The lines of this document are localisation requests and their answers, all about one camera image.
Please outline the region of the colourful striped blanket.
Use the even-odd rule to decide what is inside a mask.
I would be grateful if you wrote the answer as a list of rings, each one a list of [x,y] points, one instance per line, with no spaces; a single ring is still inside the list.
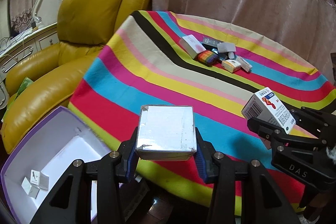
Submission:
[[[231,42],[250,73],[208,67],[181,47],[193,35]],[[203,139],[231,159],[258,159],[297,209],[303,184],[271,166],[271,152],[252,133],[242,108],[269,87],[288,109],[335,112],[335,87],[313,65],[281,44],[214,19],[168,11],[136,11],[100,51],[68,107],[111,148],[131,137],[143,105],[187,105]]]

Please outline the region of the white box pink spot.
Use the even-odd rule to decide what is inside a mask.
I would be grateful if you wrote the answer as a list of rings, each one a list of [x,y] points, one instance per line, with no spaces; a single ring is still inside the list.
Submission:
[[[179,44],[189,54],[192,59],[196,59],[197,56],[204,52],[206,49],[193,35],[186,35],[180,38]]]

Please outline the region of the white card box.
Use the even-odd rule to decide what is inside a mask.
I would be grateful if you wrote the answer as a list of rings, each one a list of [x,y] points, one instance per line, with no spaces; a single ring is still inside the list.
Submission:
[[[235,44],[229,42],[217,43],[217,49],[219,53],[236,52]]]

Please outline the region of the small white round object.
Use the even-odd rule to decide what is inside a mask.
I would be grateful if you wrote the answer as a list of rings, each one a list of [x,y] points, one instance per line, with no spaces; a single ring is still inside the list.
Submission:
[[[234,60],[235,59],[235,53],[234,52],[228,52],[227,55],[228,55],[228,58],[230,60]]]

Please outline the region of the white ornate dresser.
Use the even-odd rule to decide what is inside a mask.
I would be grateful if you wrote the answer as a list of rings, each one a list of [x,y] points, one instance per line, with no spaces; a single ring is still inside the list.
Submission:
[[[57,23],[38,28],[29,28],[12,39],[1,39],[1,109],[10,98],[5,86],[7,74],[17,63],[59,42]]]

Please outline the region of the rainbow striped block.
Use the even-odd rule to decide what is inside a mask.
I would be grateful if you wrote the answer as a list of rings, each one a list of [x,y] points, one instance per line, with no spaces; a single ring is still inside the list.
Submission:
[[[214,65],[218,61],[218,55],[216,53],[214,53],[213,51],[206,50],[206,51],[198,54],[197,60],[200,63],[202,63],[202,64],[204,64],[208,67],[211,67],[212,65]]]

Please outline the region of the small white box in bin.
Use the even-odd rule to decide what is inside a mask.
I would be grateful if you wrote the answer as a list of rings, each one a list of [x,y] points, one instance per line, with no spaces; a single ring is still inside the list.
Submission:
[[[49,180],[49,176],[32,169],[30,177],[24,177],[21,187],[29,197],[37,198],[40,190],[49,190]]]

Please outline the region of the dark black rectangular box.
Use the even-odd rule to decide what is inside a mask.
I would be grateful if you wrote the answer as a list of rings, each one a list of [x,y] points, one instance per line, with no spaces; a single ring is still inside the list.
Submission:
[[[211,38],[204,37],[202,40],[202,45],[207,50],[217,49],[217,44],[218,41]]]

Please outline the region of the white medicine box red logo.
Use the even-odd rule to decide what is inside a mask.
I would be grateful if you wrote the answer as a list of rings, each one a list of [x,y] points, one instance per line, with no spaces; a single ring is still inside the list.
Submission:
[[[258,118],[281,127],[287,134],[296,123],[290,111],[268,87],[255,92],[243,107],[241,114],[246,120]]]

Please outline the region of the white flat packet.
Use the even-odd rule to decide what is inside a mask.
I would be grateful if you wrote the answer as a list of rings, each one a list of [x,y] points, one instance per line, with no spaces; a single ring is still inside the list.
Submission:
[[[242,58],[241,56],[236,56],[235,60],[241,65],[241,68],[247,73],[250,73],[252,71],[252,65],[248,61],[246,61],[246,59]]]

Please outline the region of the orange white medicine box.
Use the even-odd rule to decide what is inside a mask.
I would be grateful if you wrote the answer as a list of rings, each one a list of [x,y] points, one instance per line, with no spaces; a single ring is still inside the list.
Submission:
[[[230,73],[235,73],[240,70],[241,64],[237,62],[236,60],[224,60],[222,61],[222,67],[229,71]]]

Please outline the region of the white ornate mirror frame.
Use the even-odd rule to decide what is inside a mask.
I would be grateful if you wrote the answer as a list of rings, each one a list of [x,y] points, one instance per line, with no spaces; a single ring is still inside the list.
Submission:
[[[42,0],[1,0],[1,37],[15,38],[42,24],[38,11]]]

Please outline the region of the silver white square box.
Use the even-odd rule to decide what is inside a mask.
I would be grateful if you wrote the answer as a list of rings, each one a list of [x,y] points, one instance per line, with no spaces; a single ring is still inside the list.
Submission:
[[[192,106],[143,105],[135,151],[143,160],[186,161],[197,152]]]

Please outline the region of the purple open storage box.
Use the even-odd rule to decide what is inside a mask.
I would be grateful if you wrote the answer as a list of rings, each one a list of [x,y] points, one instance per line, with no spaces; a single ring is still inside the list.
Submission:
[[[10,154],[1,170],[1,183],[7,204],[17,223],[30,223],[47,191],[30,197],[22,181],[31,170],[49,177],[51,189],[76,159],[101,159],[110,148],[74,113],[58,107],[31,129]]]

